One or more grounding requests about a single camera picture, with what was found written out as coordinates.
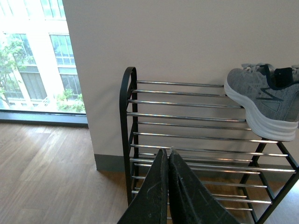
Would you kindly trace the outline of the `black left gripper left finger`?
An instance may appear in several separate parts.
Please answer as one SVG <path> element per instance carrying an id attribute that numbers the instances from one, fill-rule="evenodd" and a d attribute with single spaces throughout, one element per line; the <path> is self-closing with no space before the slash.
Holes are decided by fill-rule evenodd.
<path id="1" fill-rule="evenodd" d="M 124 212 L 120 224 L 165 224 L 168 202 L 168 157 L 160 149 L 139 193 Z"/>

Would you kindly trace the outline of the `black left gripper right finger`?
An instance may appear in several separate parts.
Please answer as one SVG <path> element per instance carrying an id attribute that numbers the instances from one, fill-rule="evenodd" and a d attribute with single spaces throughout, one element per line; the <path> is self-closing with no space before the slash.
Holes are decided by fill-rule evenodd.
<path id="1" fill-rule="evenodd" d="M 172 148 L 169 156 L 169 203 L 174 224 L 236 224 Z"/>

